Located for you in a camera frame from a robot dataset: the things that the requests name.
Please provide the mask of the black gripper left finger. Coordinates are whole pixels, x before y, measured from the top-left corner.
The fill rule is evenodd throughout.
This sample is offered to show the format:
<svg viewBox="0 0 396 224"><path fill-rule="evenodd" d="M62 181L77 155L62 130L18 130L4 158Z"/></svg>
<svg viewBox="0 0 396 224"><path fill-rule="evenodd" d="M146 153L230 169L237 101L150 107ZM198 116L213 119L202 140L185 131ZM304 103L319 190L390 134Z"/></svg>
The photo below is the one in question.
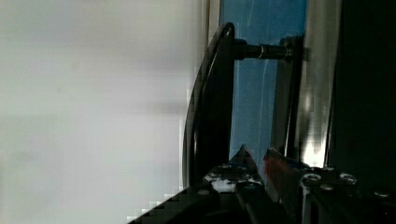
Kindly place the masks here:
<svg viewBox="0 0 396 224"><path fill-rule="evenodd" d="M235 192L239 183L263 185L256 162L246 145L242 145L227 163L213 167L203 177L203 182L217 193Z"/></svg>

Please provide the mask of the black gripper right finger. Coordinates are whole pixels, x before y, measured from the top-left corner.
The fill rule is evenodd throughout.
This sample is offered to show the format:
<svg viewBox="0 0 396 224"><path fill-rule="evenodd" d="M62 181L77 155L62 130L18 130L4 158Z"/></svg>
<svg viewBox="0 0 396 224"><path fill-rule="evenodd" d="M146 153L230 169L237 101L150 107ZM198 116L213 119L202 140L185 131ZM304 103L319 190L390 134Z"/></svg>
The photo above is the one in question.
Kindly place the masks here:
<svg viewBox="0 0 396 224"><path fill-rule="evenodd" d="M300 172L308 168L308 165L285 157L274 148L269 148L263 159L265 161L265 176L275 187L283 204L297 204Z"/></svg>

